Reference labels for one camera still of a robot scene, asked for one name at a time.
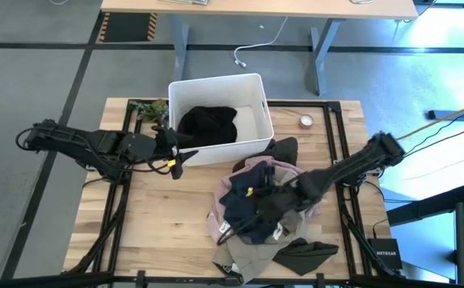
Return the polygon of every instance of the table leg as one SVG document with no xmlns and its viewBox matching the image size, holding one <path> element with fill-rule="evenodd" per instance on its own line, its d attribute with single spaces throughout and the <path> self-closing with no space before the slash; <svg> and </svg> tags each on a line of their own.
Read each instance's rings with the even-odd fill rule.
<svg viewBox="0 0 464 288">
<path fill-rule="evenodd" d="M 190 28 L 187 24 L 182 24 L 180 14 L 168 14 L 168 18 L 170 19 L 171 37 L 175 48 L 174 81 L 181 81 L 186 61 L 187 35 Z"/>
<path fill-rule="evenodd" d="M 338 27 L 345 19 L 328 19 L 322 35 L 319 37 L 318 28 L 310 28 L 312 50 L 314 52 L 315 88 L 318 96 L 326 94 L 325 56 L 334 40 Z"/>
</svg>

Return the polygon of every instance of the gray cloth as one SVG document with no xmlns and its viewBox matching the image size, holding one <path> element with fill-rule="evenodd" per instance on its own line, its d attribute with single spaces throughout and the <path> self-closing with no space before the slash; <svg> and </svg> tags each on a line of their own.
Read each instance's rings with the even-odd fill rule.
<svg viewBox="0 0 464 288">
<path fill-rule="evenodd" d="M 281 233 L 278 239 L 273 235 L 269 236 L 265 244 L 248 245 L 239 236 L 233 236 L 218 247 L 213 263 L 225 272 L 232 271 L 235 264 L 243 282 L 249 282 L 264 271 L 277 252 L 306 234 L 308 225 L 304 217 L 305 212 L 288 211 L 280 221 L 285 232 Z"/>
</svg>

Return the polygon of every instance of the wooden tabletop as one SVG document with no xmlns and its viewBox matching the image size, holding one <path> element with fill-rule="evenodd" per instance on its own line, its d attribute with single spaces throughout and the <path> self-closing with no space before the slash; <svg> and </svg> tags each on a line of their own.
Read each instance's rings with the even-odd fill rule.
<svg viewBox="0 0 464 288">
<path fill-rule="evenodd" d="M 318 18 L 413 19 L 418 16 L 413 0 L 209 0 L 207 6 L 160 0 L 103 0 L 104 12 L 157 12 L 178 14 L 271 15 Z"/>
<path fill-rule="evenodd" d="M 122 128 L 127 100 L 107 99 L 101 129 Z M 363 148 L 367 141 L 362 108 L 360 102 L 344 101 L 341 105 L 350 152 L 354 153 Z M 312 170 L 330 166 L 322 108 L 271 107 L 270 114 L 276 139 L 289 136 L 298 139 L 298 167 Z M 314 117 L 315 124 L 310 130 L 298 127 L 300 114 Z M 131 129 L 134 127 L 133 121 L 134 117 L 131 120 Z M 337 151 L 340 154 L 340 140 L 334 117 L 332 123 Z M 150 125 L 142 126 L 143 133 L 150 134 L 149 129 Z M 233 163 L 228 162 L 185 167 L 182 178 L 176 181 L 169 175 L 133 173 L 116 275 L 136 276 L 138 270 L 145 270 L 149 276 L 222 278 L 223 274 L 211 262 L 216 244 L 207 231 L 206 216 L 214 202 L 214 190 L 219 179 L 230 174 L 232 166 Z M 88 173 L 87 181 L 96 178 L 99 178 L 97 174 Z M 376 178 L 370 180 L 378 184 Z M 98 237 L 108 189 L 108 183 L 96 182 L 83 190 L 64 270 L 76 265 Z M 115 203 L 118 202 L 120 192 L 117 192 Z M 372 186 L 364 185 L 358 197 L 366 236 L 372 237 L 373 224 L 386 219 L 382 196 Z M 309 242 L 338 245 L 338 253 L 320 265 L 315 272 L 302 277 L 272 262 L 260 278 L 315 278 L 316 273 L 324 273 L 326 279 L 350 278 L 334 189 L 330 189 L 326 198 L 321 201 L 320 210 L 319 216 L 308 221 L 310 228 L 306 239 Z M 388 223 L 376 225 L 376 233 L 380 238 L 389 238 Z M 351 237 L 355 265 L 361 273 L 358 244 Z M 110 241 L 103 257 L 104 268 L 107 267 L 109 251 Z"/>
</svg>

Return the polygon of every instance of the clothing pile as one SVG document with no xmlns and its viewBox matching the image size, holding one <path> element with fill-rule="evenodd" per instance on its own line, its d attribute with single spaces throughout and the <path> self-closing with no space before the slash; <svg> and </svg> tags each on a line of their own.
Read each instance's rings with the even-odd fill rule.
<svg viewBox="0 0 464 288">
<path fill-rule="evenodd" d="M 273 193 L 268 187 L 294 185 L 291 180 L 303 172 L 296 167 L 297 157 L 296 138 L 272 140 L 265 151 L 238 162 L 221 180 L 207 229 L 218 244 L 213 263 L 224 274 L 247 283 L 275 261 L 304 275 L 337 253 L 336 245 L 304 239 L 306 220 L 318 214 L 317 205 L 289 210 L 272 221 L 259 217 L 256 199 Z"/>
<path fill-rule="evenodd" d="M 235 142 L 238 137 L 233 120 L 238 112 L 230 107 L 193 107 L 182 116 L 177 132 L 189 137 L 179 142 L 181 149 Z"/>
</svg>

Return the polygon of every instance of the white cable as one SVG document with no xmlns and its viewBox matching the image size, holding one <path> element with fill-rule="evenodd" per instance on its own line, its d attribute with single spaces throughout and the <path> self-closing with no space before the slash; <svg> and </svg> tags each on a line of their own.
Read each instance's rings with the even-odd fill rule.
<svg viewBox="0 0 464 288">
<path fill-rule="evenodd" d="M 246 67 L 246 63 L 241 62 L 241 60 L 239 60 L 238 55 L 237 55 L 237 52 L 238 52 L 239 50 L 241 50 L 241 49 L 248 49 L 248 48 L 260 47 L 260 46 L 268 46 L 268 45 L 273 44 L 275 41 L 277 41 L 278 36 L 280 35 L 280 32 L 282 32 L 282 29 L 283 29 L 284 25 L 286 24 L 288 18 L 289 18 L 289 17 L 286 17 L 285 19 L 283 19 L 283 23 L 282 23 L 282 25 L 280 26 L 280 29 L 278 30 L 278 33 L 277 33 L 277 35 L 274 37 L 273 41 L 268 42 L 268 43 L 263 43 L 263 44 L 250 45 L 250 46 L 240 46 L 240 47 L 236 48 L 236 50 L 234 50 L 234 63 L 238 64 L 238 65 L 241 66 L 242 68 L 245 68 L 245 67 Z"/>
<path fill-rule="evenodd" d="M 63 5 L 65 3 L 67 3 L 69 0 L 63 0 L 61 2 L 54 2 L 53 0 L 49 0 L 49 2 L 55 4 L 55 5 Z"/>
</svg>

